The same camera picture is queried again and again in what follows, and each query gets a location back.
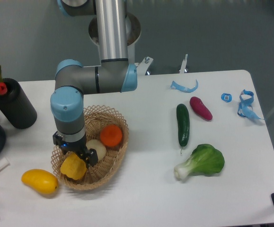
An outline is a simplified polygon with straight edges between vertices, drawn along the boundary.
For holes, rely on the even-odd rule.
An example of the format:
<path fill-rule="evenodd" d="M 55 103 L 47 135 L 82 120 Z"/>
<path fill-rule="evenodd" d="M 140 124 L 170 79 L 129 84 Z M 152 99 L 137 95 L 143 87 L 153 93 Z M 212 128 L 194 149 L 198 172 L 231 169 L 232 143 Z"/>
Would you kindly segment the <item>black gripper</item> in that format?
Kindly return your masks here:
<path fill-rule="evenodd" d="M 94 167 L 98 163 L 97 151 L 93 148 L 86 148 L 86 137 L 82 137 L 75 142 L 65 142 L 63 137 L 56 131 L 53 134 L 53 144 L 61 149 L 62 153 L 66 155 L 67 152 L 74 152 L 86 164 L 86 167 Z"/>

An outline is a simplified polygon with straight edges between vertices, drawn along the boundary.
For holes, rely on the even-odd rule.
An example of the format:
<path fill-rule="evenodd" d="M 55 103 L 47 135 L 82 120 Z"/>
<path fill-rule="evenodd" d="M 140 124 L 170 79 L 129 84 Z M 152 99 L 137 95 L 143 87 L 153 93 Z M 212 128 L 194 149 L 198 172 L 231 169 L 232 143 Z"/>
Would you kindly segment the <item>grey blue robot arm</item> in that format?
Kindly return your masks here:
<path fill-rule="evenodd" d="M 68 59 L 58 64 L 55 90 L 50 98 L 57 131 L 53 143 L 64 153 L 72 151 L 86 166 L 98 162 L 95 150 L 87 147 L 83 98 L 88 94 L 134 91 L 137 68 L 129 62 L 128 16 L 124 0 L 60 0 L 60 10 L 69 16 L 96 15 L 99 66 L 84 67 Z"/>

